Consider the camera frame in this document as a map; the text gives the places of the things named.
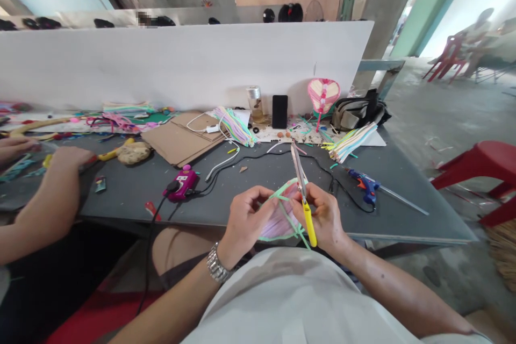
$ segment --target red chair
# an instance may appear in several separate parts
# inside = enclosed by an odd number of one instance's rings
[[[440,169],[445,172],[432,180],[436,189],[477,176],[494,177],[502,184],[489,192],[500,198],[516,188],[516,147],[499,141],[482,141]],[[480,220],[486,227],[494,227],[516,218],[516,196]]]
[[[434,69],[435,66],[439,64],[437,69],[434,71],[432,76],[428,79],[428,82],[433,81],[433,79],[439,74],[439,79],[443,78],[446,73],[455,65],[459,66],[458,70],[455,72],[454,76],[450,78],[450,84],[453,82],[455,77],[461,72],[462,68],[468,63],[465,60],[458,59],[457,56],[462,47],[462,37],[461,36],[450,36],[446,42],[446,47],[439,57],[436,64],[432,66],[430,70],[425,74],[423,79],[426,78],[428,74]]]
[[[163,292],[149,292],[142,311]],[[142,293],[104,293],[96,291],[47,339],[45,344],[90,344],[122,328],[135,316]]]

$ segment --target silver watch band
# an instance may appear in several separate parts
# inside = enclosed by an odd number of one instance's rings
[[[217,246],[219,242],[215,243],[215,245],[211,248],[208,253],[207,258],[207,266],[208,271],[210,272],[211,277],[220,284],[226,282],[232,275],[233,271],[227,270],[219,261],[219,257],[217,256]]]

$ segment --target work table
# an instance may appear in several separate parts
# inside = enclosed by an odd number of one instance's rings
[[[380,181],[382,185],[428,211],[430,215],[425,216],[382,191],[377,191],[376,211],[365,213],[338,188],[336,196],[344,230],[355,238],[431,245],[455,245],[475,241],[472,231],[396,146],[387,130],[380,128],[378,131],[387,146],[360,147],[354,152],[358,158],[348,158],[344,166],[355,168]],[[89,135],[54,143],[60,146],[83,147],[100,154],[111,151],[124,142],[122,138],[98,142],[100,138]],[[271,146],[271,143],[262,143],[254,148],[241,147],[240,153],[232,161],[240,160],[244,156],[260,156]],[[334,164],[326,150],[317,146],[299,146],[308,155],[315,156],[323,168],[329,170]],[[225,142],[191,164],[193,170],[200,173],[197,190],[203,190],[207,186],[208,183],[204,180],[211,168],[226,160],[230,156],[227,152],[233,148],[232,144]],[[225,226],[230,203],[235,195],[254,185],[277,190],[296,176],[289,149],[290,144],[281,144],[269,155],[256,160],[244,159],[234,167],[223,170],[207,195],[194,195],[180,204],[166,200],[160,210],[162,223]],[[331,178],[317,166],[315,160],[302,157],[301,163],[308,181],[327,190]],[[240,172],[241,167],[247,167],[247,170]],[[177,172],[178,169],[155,152],[143,163],[131,167],[116,159],[106,163],[99,162],[81,176],[85,201],[80,209],[80,216],[84,219],[109,220],[112,224],[124,221],[150,222],[152,217],[145,210],[145,203],[151,201],[157,207],[164,189],[176,177]],[[362,201],[363,193],[357,187],[357,182],[342,166],[333,168],[331,172],[359,204],[365,209],[371,208]],[[106,177],[107,190],[95,193],[94,180],[101,175]],[[0,211],[12,212],[23,207],[35,193],[41,179],[42,177],[19,177],[10,183],[0,184]]]

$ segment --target blue glue gun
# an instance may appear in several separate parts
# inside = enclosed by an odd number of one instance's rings
[[[360,183],[359,187],[365,191],[364,202],[374,205],[376,203],[376,190],[381,186],[380,182],[354,169],[348,170],[348,173],[353,179]]]

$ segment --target black phone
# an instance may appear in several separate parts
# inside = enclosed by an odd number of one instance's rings
[[[288,96],[273,96],[273,128],[286,129]]]

